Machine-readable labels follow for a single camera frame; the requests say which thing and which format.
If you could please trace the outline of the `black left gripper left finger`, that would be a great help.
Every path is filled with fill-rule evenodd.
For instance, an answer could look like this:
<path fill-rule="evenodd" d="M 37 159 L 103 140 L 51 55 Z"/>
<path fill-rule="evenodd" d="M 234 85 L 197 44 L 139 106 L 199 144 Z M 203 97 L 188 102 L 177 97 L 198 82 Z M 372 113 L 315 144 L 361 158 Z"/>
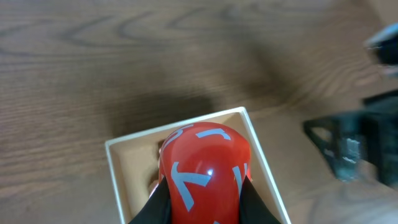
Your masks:
<path fill-rule="evenodd" d="M 169 186 L 164 177 L 141 211 L 129 224 L 171 224 Z"/>

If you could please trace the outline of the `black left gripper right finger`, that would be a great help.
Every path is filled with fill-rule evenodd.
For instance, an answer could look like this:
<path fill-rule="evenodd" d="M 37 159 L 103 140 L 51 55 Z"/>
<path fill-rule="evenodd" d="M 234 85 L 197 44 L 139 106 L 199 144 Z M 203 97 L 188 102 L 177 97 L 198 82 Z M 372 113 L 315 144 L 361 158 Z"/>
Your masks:
<path fill-rule="evenodd" d="M 247 177 L 239 199 L 239 224 L 280 224 Z"/>

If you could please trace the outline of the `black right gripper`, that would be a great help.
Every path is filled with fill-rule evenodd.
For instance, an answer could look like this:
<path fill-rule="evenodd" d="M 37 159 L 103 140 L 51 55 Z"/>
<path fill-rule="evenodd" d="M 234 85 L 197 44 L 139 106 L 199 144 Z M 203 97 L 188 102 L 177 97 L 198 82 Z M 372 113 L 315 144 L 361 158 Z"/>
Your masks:
<path fill-rule="evenodd" d="M 378 182 L 397 185 L 397 90 L 363 99 L 360 110 L 306 120 L 303 131 L 338 180 L 356 179 L 367 161 Z"/>

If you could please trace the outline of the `red lettered ball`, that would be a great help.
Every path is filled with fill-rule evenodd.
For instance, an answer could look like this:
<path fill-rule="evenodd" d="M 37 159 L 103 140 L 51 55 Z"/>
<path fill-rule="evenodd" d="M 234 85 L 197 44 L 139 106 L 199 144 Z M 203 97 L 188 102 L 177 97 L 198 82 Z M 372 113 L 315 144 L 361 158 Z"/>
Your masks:
<path fill-rule="evenodd" d="M 250 144 L 226 125 L 198 122 L 173 131 L 159 162 L 159 177 L 169 187 L 171 222 L 238 223 L 250 161 Z"/>

